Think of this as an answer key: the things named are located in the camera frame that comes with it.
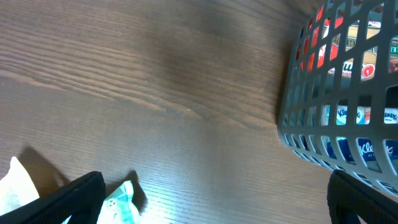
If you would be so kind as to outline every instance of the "brown wooden tabletop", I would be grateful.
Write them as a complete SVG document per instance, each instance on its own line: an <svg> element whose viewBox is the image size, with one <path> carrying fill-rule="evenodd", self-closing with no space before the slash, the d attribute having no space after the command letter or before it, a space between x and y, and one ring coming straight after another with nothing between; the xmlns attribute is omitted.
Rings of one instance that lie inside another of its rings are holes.
<svg viewBox="0 0 398 224"><path fill-rule="evenodd" d="M276 129L321 2L0 0L0 177L135 171L143 223L330 223L331 173Z"/></svg>

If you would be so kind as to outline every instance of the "black object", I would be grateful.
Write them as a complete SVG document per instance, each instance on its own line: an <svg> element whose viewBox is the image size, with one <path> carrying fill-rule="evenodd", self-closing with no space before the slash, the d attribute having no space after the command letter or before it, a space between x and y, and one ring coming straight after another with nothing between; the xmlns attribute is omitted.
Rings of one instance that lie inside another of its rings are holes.
<svg viewBox="0 0 398 224"><path fill-rule="evenodd" d="M105 183L100 172L90 172L48 197L0 217L7 224L95 224L105 199Z"/></svg>
<svg viewBox="0 0 398 224"><path fill-rule="evenodd" d="M332 224L398 223L398 204L349 174L335 170L328 185Z"/></svg>

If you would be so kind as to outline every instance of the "gray basket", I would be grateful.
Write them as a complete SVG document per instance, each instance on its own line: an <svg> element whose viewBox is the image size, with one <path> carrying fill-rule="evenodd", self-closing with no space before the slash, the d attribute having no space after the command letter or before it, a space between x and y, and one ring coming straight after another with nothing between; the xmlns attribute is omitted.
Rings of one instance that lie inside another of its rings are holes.
<svg viewBox="0 0 398 224"><path fill-rule="evenodd" d="M327 1L297 33L278 120L299 158L396 197L397 1Z"/></svg>

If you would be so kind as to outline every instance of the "basket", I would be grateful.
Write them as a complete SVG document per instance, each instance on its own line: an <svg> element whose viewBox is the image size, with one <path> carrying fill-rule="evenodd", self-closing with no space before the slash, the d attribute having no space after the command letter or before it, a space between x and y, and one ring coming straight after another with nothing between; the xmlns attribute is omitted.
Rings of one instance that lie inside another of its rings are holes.
<svg viewBox="0 0 398 224"><path fill-rule="evenodd" d="M299 158L398 197L398 2L329 0L297 33L278 120Z"/></svg>

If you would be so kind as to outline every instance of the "red circle logo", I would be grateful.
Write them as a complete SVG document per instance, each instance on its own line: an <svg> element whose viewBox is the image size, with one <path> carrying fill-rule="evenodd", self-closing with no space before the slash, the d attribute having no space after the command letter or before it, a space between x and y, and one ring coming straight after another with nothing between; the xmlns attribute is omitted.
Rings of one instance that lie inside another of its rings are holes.
<svg viewBox="0 0 398 224"><path fill-rule="evenodd" d="M362 68L362 77L368 78L374 74L374 65L368 64Z"/></svg>

